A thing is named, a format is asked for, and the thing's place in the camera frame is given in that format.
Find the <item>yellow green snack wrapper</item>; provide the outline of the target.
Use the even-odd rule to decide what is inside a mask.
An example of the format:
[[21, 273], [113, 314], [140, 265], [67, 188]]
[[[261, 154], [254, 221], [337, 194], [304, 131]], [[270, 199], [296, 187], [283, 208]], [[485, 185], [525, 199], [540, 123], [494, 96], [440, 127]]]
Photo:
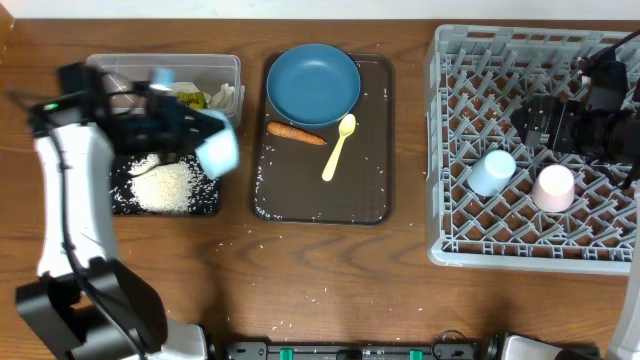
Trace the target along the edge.
[[203, 92], [177, 92], [177, 101], [191, 109], [205, 109], [207, 100]]

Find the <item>white tissue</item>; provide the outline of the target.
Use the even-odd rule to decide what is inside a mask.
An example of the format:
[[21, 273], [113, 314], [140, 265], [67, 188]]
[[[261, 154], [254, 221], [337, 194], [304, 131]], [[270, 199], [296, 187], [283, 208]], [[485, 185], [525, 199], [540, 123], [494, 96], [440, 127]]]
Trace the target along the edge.
[[[203, 92], [192, 82], [176, 82], [172, 87], [173, 94], [176, 96], [177, 92]], [[228, 83], [223, 84], [220, 90], [215, 94], [203, 92], [206, 100], [207, 107], [205, 109], [217, 109], [224, 110], [229, 108], [233, 104], [233, 98], [235, 95], [235, 88]]]

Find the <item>light blue rice bowl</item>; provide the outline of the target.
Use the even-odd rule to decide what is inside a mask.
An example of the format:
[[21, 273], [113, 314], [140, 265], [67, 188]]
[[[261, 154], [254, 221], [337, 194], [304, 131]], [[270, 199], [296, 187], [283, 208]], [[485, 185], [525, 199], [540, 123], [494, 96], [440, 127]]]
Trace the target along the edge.
[[196, 157], [205, 175], [210, 179], [219, 178], [234, 170], [240, 160], [239, 146], [234, 128], [229, 119], [217, 110], [199, 110], [214, 125], [222, 129], [205, 138], [195, 149]]

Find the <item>pink plastic cup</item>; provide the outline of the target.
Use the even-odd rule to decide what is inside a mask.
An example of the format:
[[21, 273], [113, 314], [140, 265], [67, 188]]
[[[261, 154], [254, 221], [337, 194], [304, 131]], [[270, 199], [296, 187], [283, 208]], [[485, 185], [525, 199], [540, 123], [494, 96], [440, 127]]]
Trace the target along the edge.
[[565, 166], [546, 166], [537, 176], [531, 197], [534, 204], [546, 212], [562, 212], [574, 200], [575, 180], [573, 173]]

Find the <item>light blue plastic cup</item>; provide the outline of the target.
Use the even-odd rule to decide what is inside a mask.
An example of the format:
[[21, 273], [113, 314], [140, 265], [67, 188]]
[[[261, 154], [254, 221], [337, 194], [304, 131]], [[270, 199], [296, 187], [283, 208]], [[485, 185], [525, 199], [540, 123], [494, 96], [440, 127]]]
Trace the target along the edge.
[[474, 193], [492, 197], [506, 187], [515, 170], [516, 162], [510, 153], [493, 150], [472, 166], [467, 183]]

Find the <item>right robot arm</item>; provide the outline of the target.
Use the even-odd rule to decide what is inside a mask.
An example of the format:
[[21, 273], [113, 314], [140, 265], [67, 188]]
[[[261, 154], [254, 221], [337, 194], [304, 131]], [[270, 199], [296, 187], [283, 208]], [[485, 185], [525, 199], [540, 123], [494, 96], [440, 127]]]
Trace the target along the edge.
[[[511, 115], [522, 143], [537, 147], [543, 135], [555, 152], [581, 155], [607, 164], [631, 168], [624, 181], [612, 185], [621, 192], [639, 181], [639, 115], [623, 109], [628, 91], [627, 69], [614, 55], [604, 53], [579, 59], [579, 74], [588, 87], [584, 100], [561, 100], [535, 95]], [[623, 310], [605, 359], [639, 359], [639, 222], [634, 240]]]

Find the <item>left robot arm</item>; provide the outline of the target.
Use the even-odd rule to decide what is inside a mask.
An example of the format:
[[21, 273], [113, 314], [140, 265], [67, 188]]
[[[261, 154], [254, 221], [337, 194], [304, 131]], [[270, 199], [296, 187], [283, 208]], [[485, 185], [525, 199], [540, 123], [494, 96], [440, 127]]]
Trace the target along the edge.
[[61, 95], [28, 107], [45, 185], [45, 237], [34, 282], [16, 291], [20, 317], [58, 359], [208, 359], [202, 327], [171, 319], [159, 294], [121, 260], [110, 172], [119, 156], [162, 164], [194, 155], [218, 178], [239, 162], [228, 118], [181, 104], [174, 74], [156, 68], [115, 111], [105, 72], [83, 62], [57, 72]]

